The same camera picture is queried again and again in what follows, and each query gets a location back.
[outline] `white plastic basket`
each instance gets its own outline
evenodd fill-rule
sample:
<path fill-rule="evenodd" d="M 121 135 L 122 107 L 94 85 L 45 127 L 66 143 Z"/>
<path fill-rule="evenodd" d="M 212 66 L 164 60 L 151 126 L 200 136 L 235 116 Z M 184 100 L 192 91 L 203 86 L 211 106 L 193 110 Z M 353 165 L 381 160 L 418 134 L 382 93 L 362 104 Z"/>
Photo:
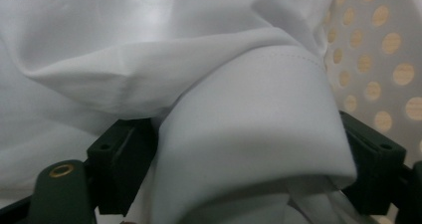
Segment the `white plastic basket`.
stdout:
<path fill-rule="evenodd" d="M 338 108 L 404 146 L 409 166 L 422 159 L 421 4 L 333 0 L 325 19 L 325 65 Z"/>

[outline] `black plastic part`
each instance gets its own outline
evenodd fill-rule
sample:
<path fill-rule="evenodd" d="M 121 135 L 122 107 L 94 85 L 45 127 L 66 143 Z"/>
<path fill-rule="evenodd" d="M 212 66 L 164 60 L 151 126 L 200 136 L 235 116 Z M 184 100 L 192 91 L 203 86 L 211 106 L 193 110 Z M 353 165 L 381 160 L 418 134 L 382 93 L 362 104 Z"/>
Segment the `black plastic part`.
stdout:
<path fill-rule="evenodd" d="M 396 224 L 422 223 L 422 161 L 415 163 Z"/>
<path fill-rule="evenodd" d="M 27 224 L 31 197 L 17 201 L 0 209 L 1 224 Z"/>
<path fill-rule="evenodd" d="M 29 223 L 97 223 L 81 161 L 58 162 L 40 173 L 31 199 Z"/>
<path fill-rule="evenodd" d="M 119 120 L 88 149 L 100 214 L 126 215 L 157 149 L 149 119 Z"/>
<path fill-rule="evenodd" d="M 360 214 L 385 215 L 406 150 L 349 114 L 340 114 L 358 174 L 342 191 Z"/>

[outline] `white cloth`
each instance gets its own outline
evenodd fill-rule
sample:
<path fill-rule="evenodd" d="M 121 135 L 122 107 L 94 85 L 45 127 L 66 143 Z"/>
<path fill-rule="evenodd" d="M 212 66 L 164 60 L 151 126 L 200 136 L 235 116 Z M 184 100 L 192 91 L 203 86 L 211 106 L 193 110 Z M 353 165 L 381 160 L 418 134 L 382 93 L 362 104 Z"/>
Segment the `white cloth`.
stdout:
<path fill-rule="evenodd" d="M 160 116 L 135 222 L 342 223 L 330 1 L 0 0 L 0 198 L 117 118 Z"/>

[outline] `laundry basket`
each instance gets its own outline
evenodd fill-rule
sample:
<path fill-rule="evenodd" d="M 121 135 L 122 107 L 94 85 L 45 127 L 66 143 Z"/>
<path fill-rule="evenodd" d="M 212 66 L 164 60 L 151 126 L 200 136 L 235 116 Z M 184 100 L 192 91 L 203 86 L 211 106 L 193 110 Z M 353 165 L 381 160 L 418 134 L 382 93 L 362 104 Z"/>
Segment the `laundry basket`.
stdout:
<path fill-rule="evenodd" d="M 324 28 L 338 108 L 405 147 L 405 164 L 421 160 L 422 0 L 333 0 Z"/>

